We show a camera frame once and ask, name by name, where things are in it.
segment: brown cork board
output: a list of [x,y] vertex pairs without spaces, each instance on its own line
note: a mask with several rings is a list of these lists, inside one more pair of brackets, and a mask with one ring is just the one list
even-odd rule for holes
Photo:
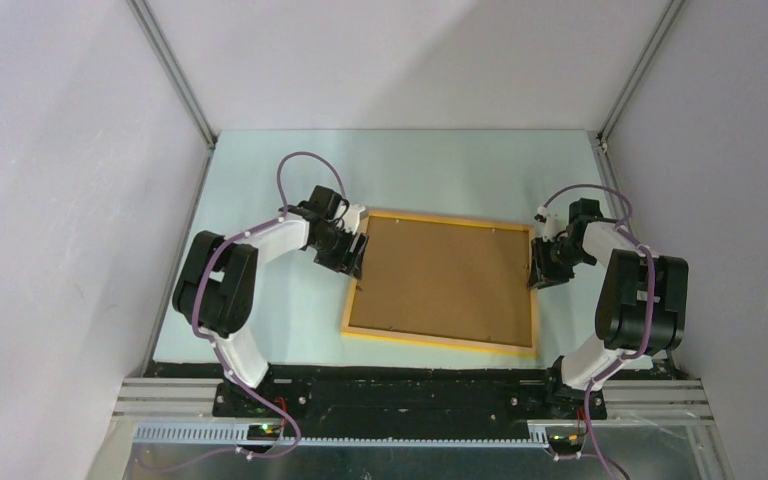
[[344,334],[536,354],[527,288],[534,228],[372,211],[363,279],[349,285]]

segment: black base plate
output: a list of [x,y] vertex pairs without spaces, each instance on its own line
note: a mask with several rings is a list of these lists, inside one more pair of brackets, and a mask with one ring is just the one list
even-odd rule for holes
[[[546,401],[543,370],[273,366],[258,392],[283,398],[306,437],[495,440],[528,438],[527,420],[575,418]],[[277,418],[239,387],[217,388],[215,417]],[[607,416],[601,392],[590,405]]]

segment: white plastic panel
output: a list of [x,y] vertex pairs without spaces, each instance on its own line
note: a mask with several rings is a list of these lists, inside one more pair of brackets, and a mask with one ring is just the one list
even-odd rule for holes
[[258,250],[258,268],[265,266],[281,255],[302,248],[307,243],[310,224],[305,219],[296,214],[288,213],[285,217],[279,217],[277,222],[271,227],[255,232],[254,235],[237,242],[251,245]]
[[0,478],[84,478],[205,159],[128,5],[0,1]]
[[[628,233],[628,229],[621,228],[623,232]],[[614,250],[628,250],[640,256],[644,255],[637,250],[635,244],[614,229],[613,223],[607,222],[593,222],[587,226],[587,230],[584,231],[582,248],[605,268],[611,263],[611,255],[613,255]],[[653,258],[657,258],[657,253],[651,250],[650,252]]]
[[212,341],[216,342],[216,347],[231,367],[231,372],[236,373],[246,385],[257,387],[269,370],[269,365],[260,354],[251,326],[243,325],[243,328],[229,335],[227,339],[217,334],[211,335]]
[[151,4],[215,128],[597,130],[666,0]]
[[609,143],[642,240],[690,266],[676,358],[768,478],[768,2],[688,2]]

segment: purple cable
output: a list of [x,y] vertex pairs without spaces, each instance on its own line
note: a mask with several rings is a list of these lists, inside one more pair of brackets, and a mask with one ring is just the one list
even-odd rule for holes
[[652,251],[640,243],[630,232],[621,228],[617,228],[616,231],[646,256],[646,315],[644,317],[643,337],[640,339],[640,348],[635,353],[622,356],[624,360],[635,360],[646,353],[646,349],[649,348],[649,338],[652,335],[652,317],[655,315],[655,259],[652,258]]
[[631,208],[631,201],[628,199],[628,197],[626,197],[625,195],[620,193],[619,190],[614,190],[613,188],[604,187],[602,185],[596,185],[595,183],[579,183],[579,184],[576,184],[576,185],[570,185],[568,187],[564,187],[564,188],[558,190],[557,192],[555,192],[554,195],[549,197],[549,200],[546,200],[546,202],[543,203],[543,206],[548,208],[549,204],[552,203],[553,200],[558,198],[558,196],[560,194],[562,194],[564,192],[568,192],[570,190],[575,190],[577,188],[595,188],[596,190],[602,190],[602,191],[608,192],[611,195],[613,195],[613,196],[617,197],[618,199],[620,199],[620,201],[623,202],[623,204],[625,205],[625,207],[626,207],[626,209],[628,211],[625,213],[625,215],[622,218],[617,220],[617,225],[626,225],[626,226],[628,225],[628,220],[631,218],[631,212],[633,210]]
[[284,204],[283,212],[285,216],[287,215],[287,209],[290,208],[290,204],[287,203],[287,195],[284,194],[284,186],[281,184],[281,171],[284,170],[284,164],[287,163],[287,160],[298,156],[308,156],[315,158],[322,162],[326,167],[328,167],[328,169],[331,170],[331,173],[334,174],[334,178],[337,179],[337,185],[340,186],[340,195],[342,195],[343,198],[346,198],[346,189],[343,187],[343,179],[340,178],[340,174],[337,173],[337,169],[334,168],[334,165],[331,165],[328,160],[325,160],[324,158],[312,152],[293,152],[281,159],[281,163],[278,164],[278,172],[275,174],[276,180],[278,182],[278,194],[281,195],[281,203]]
[[[558,460],[580,460],[582,458],[597,458],[597,459],[599,458],[598,455],[594,455],[592,453],[582,453],[581,455],[558,455],[557,453],[555,453],[554,450],[552,450],[552,447],[549,447],[548,450],[544,450],[544,452],[546,452],[553,459],[555,457],[557,457],[556,461],[558,461]],[[605,457],[605,460],[608,463],[610,463],[614,468],[616,468],[617,471],[619,471],[622,474],[622,476],[625,477],[625,480],[631,480],[631,476],[629,476],[628,472],[626,472],[625,469],[622,468],[622,466],[620,466],[619,463],[611,460],[608,457]]]
[[593,389],[593,382],[587,385],[587,389],[584,391],[584,424],[587,426],[587,432],[590,434],[590,443],[593,444],[593,449],[596,450],[596,458],[599,459],[599,463],[605,468],[605,472],[613,478],[618,480],[614,473],[611,471],[611,467],[608,466],[608,458],[602,453],[602,449],[599,448],[599,442],[596,441],[596,435],[593,432],[593,422],[590,419],[590,391]]
[[[277,174],[276,174],[276,181],[277,181],[277,184],[278,184],[278,193],[281,196],[281,203],[283,204],[282,205],[282,209],[281,209],[281,215],[278,218],[273,218],[271,220],[268,220],[268,221],[266,221],[264,223],[261,223],[260,225],[254,227],[254,228],[251,228],[251,229],[249,229],[247,231],[240,232],[240,233],[238,233],[236,235],[228,237],[227,239],[225,239],[224,242],[222,242],[219,245],[219,247],[217,247],[216,251],[213,252],[213,255],[210,256],[210,259],[207,261],[207,266],[204,269],[204,273],[201,276],[201,280],[199,281],[198,288],[196,289],[196,296],[195,296],[195,299],[193,301],[193,313],[192,313],[192,316],[191,316],[190,326],[192,327],[193,334],[196,337],[201,338],[203,340],[208,340],[208,341],[212,340],[210,335],[208,335],[206,333],[202,333],[199,330],[198,319],[199,319],[199,314],[201,313],[201,304],[202,304],[202,301],[204,300],[204,292],[207,289],[207,283],[210,280],[210,273],[213,272],[213,268],[216,266],[216,262],[219,261],[219,257],[222,255],[222,252],[224,252],[225,249],[227,249],[232,243],[234,243],[234,242],[236,242],[238,240],[241,240],[243,238],[246,238],[247,236],[251,236],[251,235],[254,235],[256,233],[259,233],[259,232],[261,232],[261,231],[263,231],[263,230],[265,230],[267,228],[270,228],[270,227],[272,227],[274,225],[277,225],[278,223],[281,223],[283,218],[285,218],[287,216],[287,213],[288,213],[290,207],[289,207],[289,203],[287,202],[287,196],[284,193],[284,186],[281,183],[281,172],[284,169],[284,164],[287,163],[287,160],[289,160],[289,159],[291,159],[293,157],[302,156],[302,155],[303,156],[313,157],[313,158],[319,160],[320,162],[322,162],[323,164],[325,164],[325,166],[328,167],[329,170],[331,170],[331,173],[333,173],[334,177],[337,179],[337,184],[340,187],[340,194],[343,195],[343,197],[346,196],[346,190],[343,187],[343,180],[340,178],[340,174],[337,173],[337,169],[335,169],[334,166],[331,165],[331,163],[329,163],[327,160],[325,160],[324,158],[320,157],[319,155],[317,155],[315,153],[311,153],[311,152],[299,151],[299,152],[293,152],[293,153],[287,155],[286,157],[284,157],[283,159],[281,159],[281,162],[278,164],[278,171],[277,171]],[[175,465],[175,466],[172,466],[172,467],[166,467],[166,468],[157,468],[157,467],[151,467],[151,466],[148,466],[148,465],[144,465],[142,463],[142,461],[140,460],[139,456],[138,456],[137,459],[136,459],[137,463],[141,467],[145,468],[146,470],[150,470],[150,471],[156,472],[156,473],[174,472],[176,470],[180,470],[182,468],[186,468],[186,467],[188,467],[188,466],[190,466],[190,465],[192,465],[192,464],[194,464],[194,463],[196,463],[198,461],[201,461],[201,460],[203,460],[205,458],[208,458],[208,457],[211,457],[213,455],[217,455],[217,454],[220,454],[220,453],[229,453],[229,452],[240,452],[240,453],[245,452],[246,456],[249,457],[249,458],[278,458],[278,457],[282,457],[282,456],[292,452],[293,450],[295,450],[295,448],[299,445],[299,442],[301,442],[302,432],[301,432],[301,429],[299,428],[299,424],[296,422],[296,420],[292,416],[290,416],[287,412],[285,412],[284,410],[282,410],[281,408],[279,408],[278,406],[276,406],[275,404],[273,404],[269,400],[267,400],[267,399],[263,398],[262,396],[260,396],[253,388],[251,388],[248,385],[246,385],[245,382],[243,382],[242,379],[236,373],[234,373],[233,370],[231,370],[230,364],[229,364],[228,360],[225,358],[224,355],[222,355],[222,352],[219,350],[218,347],[214,346],[213,347],[213,352],[216,354],[216,357],[219,359],[219,363],[222,365],[222,370],[224,372],[226,372],[226,375],[227,375],[227,373],[230,373],[230,375],[227,375],[227,376],[228,376],[228,378],[232,382],[234,382],[235,384],[237,384],[237,386],[242,388],[243,391],[245,391],[250,397],[254,398],[258,402],[263,404],[265,407],[267,407],[270,410],[276,412],[278,415],[280,415],[285,420],[287,420],[287,423],[289,423],[290,426],[293,427],[293,431],[295,433],[295,438],[293,440],[293,443],[290,445],[290,448],[288,448],[286,450],[283,450],[283,451],[280,451],[280,452],[277,452],[277,453],[270,453],[271,450],[267,451],[265,453],[257,453],[257,452],[252,452],[252,451],[249,451],[249,450],[245,450],[242,447],[238,447],[238,446],[221,447],[221,448],[217,448],[217,449],[211,450],[209,452],[206,452],[206,453],[204,453],[204,454],[202,454],[202,455],[200,455],[200,456],[198,456],[198,457],[196,457],[194,459],[188,460],[188,461],[186,461],[186,462],[184,462],[182,464]]]

